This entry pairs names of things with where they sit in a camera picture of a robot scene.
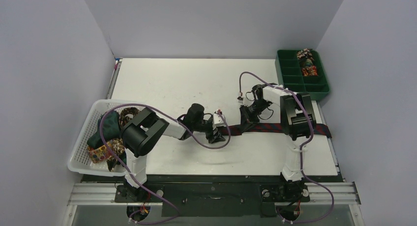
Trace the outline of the red navy striped tie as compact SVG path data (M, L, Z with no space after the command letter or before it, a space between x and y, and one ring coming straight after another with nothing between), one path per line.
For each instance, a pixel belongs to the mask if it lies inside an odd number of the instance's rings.
M239 130L239 125L229 126L231 136L240 136L243 134ZM323 135L327 138L332 138L330 130L326 125L313 123L312 127L315 135ZM227 127L219 127L218 130L221 132L222 135L229 135ZM281 123L259 123L254 129L251 129L248 132L284 133L290 136L298 134L298 137L307 137L311 134L311 130L308 123L292 125Z

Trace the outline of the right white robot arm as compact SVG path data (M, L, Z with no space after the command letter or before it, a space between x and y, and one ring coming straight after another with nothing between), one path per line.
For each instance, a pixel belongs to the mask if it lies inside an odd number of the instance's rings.
M260 122L261 113L275 104L280 108L280 125L278 128L287 136L287 151L285 164L281 175L286 180L277 187L278 195L284 200L290 200L297 194L297 187L293 183L301 181L302 158L306 151L306 144L312 141L316 118L312 108L310 95L294 93L280 85L256 85L252 88L253 98L241 96L240 106L241 133L254 129L271 130L272 124Z

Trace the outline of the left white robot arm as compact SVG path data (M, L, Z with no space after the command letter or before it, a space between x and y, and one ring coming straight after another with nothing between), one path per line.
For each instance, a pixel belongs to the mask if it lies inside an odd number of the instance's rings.
M147 107L142 110L136 107L123 109L119 122L128 167L125 174L128 196L134 201L142 201L146 197L147 188L143 184L147 181L147 155L162 136L183 141L194 132L200 132L205 133L210 144L223 142L226 139L220 129L227 127L225 121L222 111L206 113L205 108L197 103L173 122L159 117Z

